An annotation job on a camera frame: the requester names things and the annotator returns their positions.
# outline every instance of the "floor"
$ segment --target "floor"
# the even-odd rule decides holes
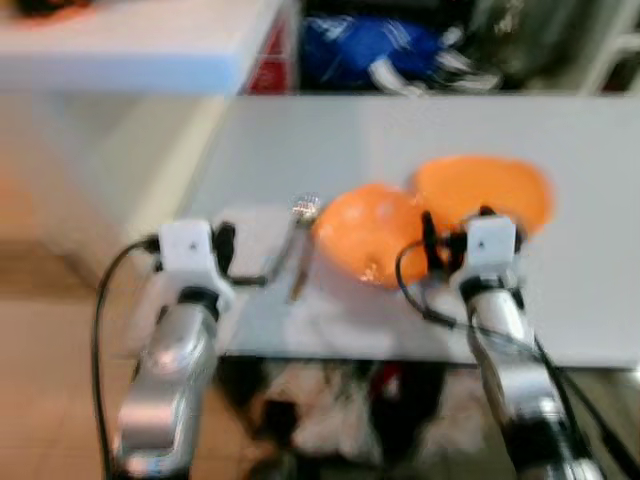
[[[42,252],[39,255],[34,256],[39,263],[51,260]],[[16,268],[5,269],[13,272],[13,276],[0,274],[0,478],[3,480],[100,478],[89,378],[93,296],[81,283],[63,275],[63,267],[56,268],[60,270],[53,267],[43,270],[54,272],[49,281],[44,278],[47,275],[40,278],[32,275],[32,280],[28,280],[28,276],[16,274],[19,271]],[[20,281],[25,283],[24,288],[18,288]],[[115,291],[113,306],[105,317],[104,387],[112,426],[132,371],[132,362],[124,357],[120,343],[129,294]],[[628,376],[615,374],[577,376],[630,448],[640,453],[637,383],[629,382]],[[254,444],[247,437],[224,398],[214,390],[207,393],[201,432],[193,468],[195,480],[241,479],[269,449],[268,445]],[[431,467],[429,478],[508,478],[504,476],[508,469],[499,435],[493,432],[488,437],[493,440],[489,440],[486,452],[474,458],[443,459]],[[621,477],[614,474],[612,478]]]

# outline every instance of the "tiled floor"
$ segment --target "tiled floor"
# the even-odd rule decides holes
[[[92,306],[91,299],[0,303],[3,480],[66,480],[70,472],[73,478],[100,478],[89,384]],[[132,364],[116,358],[104,368],[113,424]],[[225,400],[213,390],[207,395],[193,478],[235,480],[255,448]]]
[[[0,298],[89,298],[69,263],[37,241],[0,240]]]

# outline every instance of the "red object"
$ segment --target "red object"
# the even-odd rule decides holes
[[[289,90],[288,62],[284,59],[264,58],[251,79],[249,93],[258,95],[275,95]]]
[[[276,24],[264,49],[265,55],[284,55],[287,50],[287,22],[284,18]]]
[[[373,398],[377,398],[380,396],[384,396],[385,388],[393,381],[399,381],[402,376],[402,367],[398,363],[385,363],[374,377],[371,379],[371,383],[369,384],[369,396]]]
[[[294,64],[291,59],[291,16],[281,12],[271,29],[253,76],[247,85],[249,95],[283,95],[293,84]]]

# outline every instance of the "white table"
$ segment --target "white table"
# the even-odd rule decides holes
[[[231,107],[184,216],[236,220],[232,268],[247,273],[277,247],[297,193],[329,199],[371,181],[402,185],[442,155],[528,159],[556,188],[554,220],[524,261],[542,341],[561,365],[636,367],[639,136],[640,102],[628,98],[245,98]],[[221,345],[286,357],[471,360],[462,336],[322,259],[293,306],[290,284],[291,269],[267,290],[241,293]],[[438,301],[462,314],[455,297]]]

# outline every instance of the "white tabletop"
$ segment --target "white tabletop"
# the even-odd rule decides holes
[[[283,0],[104,0],[35,26],[0,18],[0,90],[235,94]]]
[[[403,185],[426,160],[460,153],[527,159],[556,189],[553,222],[526,248],[530,318],[559,364],[640,363],[640,102],[578,98],[238,99],[185,216],[237,221],[236,272],[278,245],[300,192],[330,199],[371,181]],[[229,351],[467,362],[457,334],[424,324],[397,293],[366,287],[320,259],[286,305],[291,271],[242,292],[225,317]],[[462,314],[454,296],[441,301]]]

